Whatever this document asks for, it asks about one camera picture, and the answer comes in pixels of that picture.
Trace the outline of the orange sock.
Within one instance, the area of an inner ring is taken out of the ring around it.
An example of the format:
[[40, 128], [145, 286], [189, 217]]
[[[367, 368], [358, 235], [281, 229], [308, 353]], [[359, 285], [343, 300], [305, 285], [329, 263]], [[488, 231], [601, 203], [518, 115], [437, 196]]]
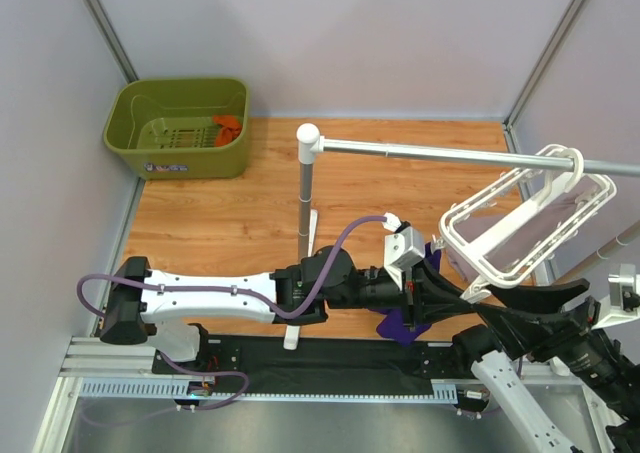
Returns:
[[215, 147], [224, 147], [231, 144], [242, 132], [243, 124], [233, 115], [214, 115], [212, 120], [218, 127], [218, 133], [214, 140]]

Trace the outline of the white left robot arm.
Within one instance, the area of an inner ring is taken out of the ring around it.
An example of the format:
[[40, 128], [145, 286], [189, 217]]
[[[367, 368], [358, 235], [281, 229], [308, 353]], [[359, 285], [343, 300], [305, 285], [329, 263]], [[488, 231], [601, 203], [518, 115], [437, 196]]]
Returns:
[[400, 266], [359, 269], [342, 248], [325, 247], [299, 263], [241, 277], [180, 276], [131, 257], [111, 277], [102, 342], [147, 342], [176, 362], [202, 353], [204, 337], [189, 318], [239, 318], [264, 324], [324, 323], [332, 310], [381, 315], [377, 334], [408, 345], [436, 322], [472, 312], [438, 270], [435, 254], [417, 252]]

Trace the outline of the purple cloth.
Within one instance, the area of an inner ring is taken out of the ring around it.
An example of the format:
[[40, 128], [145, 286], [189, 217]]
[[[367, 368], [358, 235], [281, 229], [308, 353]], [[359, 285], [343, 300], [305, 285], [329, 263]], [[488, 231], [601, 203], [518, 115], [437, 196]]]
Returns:
[[[440, 271], [442, 252], [432, 250], [431, 243], [425, 244], [425, 262], [430, 264], [437, 272]], [[383, 316], [376, 327], [377, 334], [385, 339], [392, 340], [400, 345], [408, 346], [419, 336], [427, 332], [432, 325], [429, 323], [408, 327], [403, 323], [399, 309], [386, 308], [373, 310], [374, 313]]]

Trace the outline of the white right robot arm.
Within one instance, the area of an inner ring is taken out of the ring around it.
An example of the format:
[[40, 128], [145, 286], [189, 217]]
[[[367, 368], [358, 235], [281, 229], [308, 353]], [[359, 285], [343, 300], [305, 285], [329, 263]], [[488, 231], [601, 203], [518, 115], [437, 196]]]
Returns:
[[608, 321], [638, 319], [639, 277], [617, 273], [608, 282], [607, 297], [600, 301], [588, 297], [571, 311], [561, 307], [588, 290], [584, 279], [549, 287], [491, 286], [490, 292], [503, 305], [475, 304], [484, 326], [454, 338], [463, 364], [488, 388], [532, 452], [575, 452], [578, 448], [514, 372], [510, 362], [522, 356], [536, 362], [558, 358], [622, 418], [622, 424], [606, 429], [614, 451], [639, 449], [639, 367], [605, 331]]

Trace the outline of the white clip sock hanger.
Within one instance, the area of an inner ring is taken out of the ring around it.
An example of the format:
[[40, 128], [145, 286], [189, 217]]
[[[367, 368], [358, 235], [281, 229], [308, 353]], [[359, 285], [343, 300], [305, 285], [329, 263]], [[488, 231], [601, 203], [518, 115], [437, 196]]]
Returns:
[[[514, 168], [462, 203], [452, 205], [439, 220], [440, 235], [432, 237], [432, 250], [446, 250], [458, 271], [469, 270], [469, 286], [462, 298], [470, 303], [490, 297], [493, 286], [510, 289], [521, 285], [617, 194], [609, 176], [586, 172], [584, 157], [575, 148], [549, 144], [536, 155], [575, 160], [577, 164], [560, 173]], [[494, 223], [477, 214], [494, 207], [499, 197], [520, 182], [539, 176], [544, 177], [542, 187]]]

